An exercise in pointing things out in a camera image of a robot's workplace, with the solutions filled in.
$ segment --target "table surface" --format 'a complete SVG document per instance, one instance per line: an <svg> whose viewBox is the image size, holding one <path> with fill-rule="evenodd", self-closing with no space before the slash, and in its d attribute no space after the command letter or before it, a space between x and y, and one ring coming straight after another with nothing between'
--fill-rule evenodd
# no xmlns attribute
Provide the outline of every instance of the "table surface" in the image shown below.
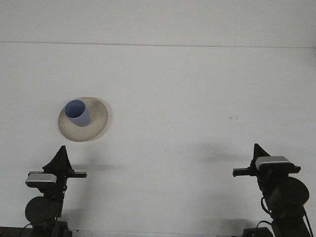
<svg viewBox="0 0 316 237"><path fill-rule="evenodd" d="M24 226L28 188L66 145L76 171L61 220L71 229L240 235L269 217L248 167L253 144L302 167L316 221L314 49L0 43L0 223ZM58 116L105 101L98 139L63 137Z"/></svg>

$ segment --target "black cable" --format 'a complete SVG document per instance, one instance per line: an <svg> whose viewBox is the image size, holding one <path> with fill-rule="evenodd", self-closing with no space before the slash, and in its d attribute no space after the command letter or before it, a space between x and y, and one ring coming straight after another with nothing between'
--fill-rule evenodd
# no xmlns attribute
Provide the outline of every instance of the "black cable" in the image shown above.
<svg viewBox="0 0 316 237"><path fill-rule="evenodd" d="M21 237L21 234L23 233L23 231L25 230L25 228L27 228L31 223L28 223L25 227L22 228L20 234L18 235L18 237Z"/></svg>
<svg viewBox="0 0 316 237"><path fill-rule="evenodd" d="M306 222L307 222L308 228L310 229L311 236L314 237L313 231L312 231L312 228L311 228L311 224L310 224L310 221L308 220L308 217L307 217L306 213L305 213L305 218L306 218Z"/></svg>
<svg viewBox="0 0 316 237"><path fill-rule="evenodd" d="M265 207L264 204L263 204L263 199L264 199L264 197L261 198L261 207L262 207L262 209L263 209L266 213L268 213L268 214L270 215L268 209L266 209L266 207Z"/></svg>
<svg viewBox="0 0 316 237"><path fill-rule="evenodd" d="M269 224L270 226L272 225L272 223L270 223L269 221L259 221L259 223L257 224L256 226L256 230L255 230L255 237L257 237L257 230L258 230L258 227L261 223L266 223L266 224Z"/></svg>

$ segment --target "white wall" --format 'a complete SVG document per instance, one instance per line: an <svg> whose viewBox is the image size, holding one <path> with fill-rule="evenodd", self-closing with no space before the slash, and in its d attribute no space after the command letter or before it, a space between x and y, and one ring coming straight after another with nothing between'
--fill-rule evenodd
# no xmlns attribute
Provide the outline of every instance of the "white wall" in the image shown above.
<svg viewBox="0 0 316 237"><path fill-rule="evenodd" d="M314 0L2 0L0 41L316 47Z"/></svg>
<svg viewBox="0 0 316 237"><path fill-rule="evenodd" d="M314 50L0 43L0 55L1 225L26 223L28 171L66 145L88 171L69 180L72 229L238 235L269 219L255 178L232 177L255 142L302 166L316 224ZM111 114L87 143L57 127L81 96Z"/></svg>

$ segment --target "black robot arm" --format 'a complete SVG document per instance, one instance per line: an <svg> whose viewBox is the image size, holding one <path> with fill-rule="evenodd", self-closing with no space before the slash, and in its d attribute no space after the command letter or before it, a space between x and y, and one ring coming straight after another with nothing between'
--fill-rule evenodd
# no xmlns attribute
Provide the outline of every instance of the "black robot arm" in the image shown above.
<svg viewBox="0 0 316 237"><path fill-rule="evenodd" d="M42 197L35 197L27 204L25 216L35 227L43 230L54 228L61 216L68 178L85 178L86 172L74 172L66 147L62 146L44 171L31 171L26 185L37 188Z"/></svg>
<svg viewBox="0 0 316 237"><path fill-rule="evenodd" d="M272 157L258 144L254 145L253 159L248 168L234 169L233 176L256 176L259 188L266 201L266 210L272 221L272 229L276 237L310 237L303 217L306 215L304 204L309 198L306 186L288 175L298 173L301 167L295 166L285 157ZM260 236L258 228L249 232Z"/></svg>

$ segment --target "blue cup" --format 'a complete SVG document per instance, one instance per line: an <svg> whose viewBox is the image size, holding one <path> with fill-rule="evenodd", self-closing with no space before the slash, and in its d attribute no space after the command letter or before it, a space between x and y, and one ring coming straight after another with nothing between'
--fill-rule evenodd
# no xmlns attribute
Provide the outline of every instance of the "blue cup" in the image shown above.
<svg viewBox="0 0 316 237"><path fill-rule="evenodd" d="M64 108L65 115L75 125L85 127L90 123L89 110L81 100L72 100Z"/></svg>

